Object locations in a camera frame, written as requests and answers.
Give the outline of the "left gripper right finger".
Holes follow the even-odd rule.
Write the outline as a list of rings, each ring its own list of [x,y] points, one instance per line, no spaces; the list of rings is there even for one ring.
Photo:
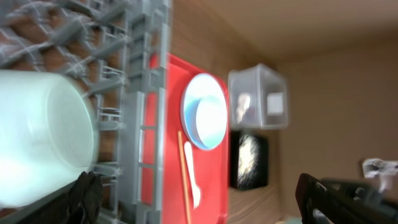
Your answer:
[[[303,173],[295,190],[303,224],[397,224],[397,203],[365,182]]]

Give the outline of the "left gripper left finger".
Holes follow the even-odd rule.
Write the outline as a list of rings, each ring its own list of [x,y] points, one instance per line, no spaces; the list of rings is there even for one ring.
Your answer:
[[[69,192],[44,205],[20,224],[95,224],[102,201],[100,176],[82,172]]]

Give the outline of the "green bowl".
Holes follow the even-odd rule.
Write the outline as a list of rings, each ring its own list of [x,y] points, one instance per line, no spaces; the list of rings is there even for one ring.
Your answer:
[[[1,208],[30,205],[92,170],[99,129],[75,80],[1,70]]]

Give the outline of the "food scraps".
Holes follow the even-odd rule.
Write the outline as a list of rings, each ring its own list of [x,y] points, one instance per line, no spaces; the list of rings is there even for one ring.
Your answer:
[[[251,135],[244,134],[239,140],[238,179],[240,189],[250,189],[258,175],[259,143]]]

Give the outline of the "wooden chopstick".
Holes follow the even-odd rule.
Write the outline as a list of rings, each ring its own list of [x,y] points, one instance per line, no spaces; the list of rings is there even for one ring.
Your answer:
[[[187,224],[191,224],[192,221],[191,221],[190,207],[189,207],[190,199],[189,199],[189,195],[188,195],[187,171],[186,171],[186,165],[185,165],[185,156],[184,156],[184,151],[183,151],[183,142],[182,142],[182,132],[181,131],[177,132],[177,137],[178,137],[178,151],[180,154],[180,165],[181,165],[181,171],[182,171],[185,214],[186,214]]]

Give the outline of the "small light blue bowl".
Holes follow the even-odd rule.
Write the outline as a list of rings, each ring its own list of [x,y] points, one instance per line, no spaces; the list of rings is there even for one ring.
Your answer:
[[[205,151],[213,150],[226,133],[226,103],[215,96],[203,97],[198,103],[195,121],[198,147]]]

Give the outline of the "large light blue plate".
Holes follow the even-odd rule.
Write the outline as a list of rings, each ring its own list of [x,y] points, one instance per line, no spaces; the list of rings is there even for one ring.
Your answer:
[[[180,104],[180,119],[184,133],[189,141],[196,147],[198,147],[199,143],[195,121],[197,106],[199,101],[205,96],[215,96],[226,103],[226,96],[223,92],[221,83],[213,75],[208,73],[199,73],[198,75],[195,75],[185,87]]]

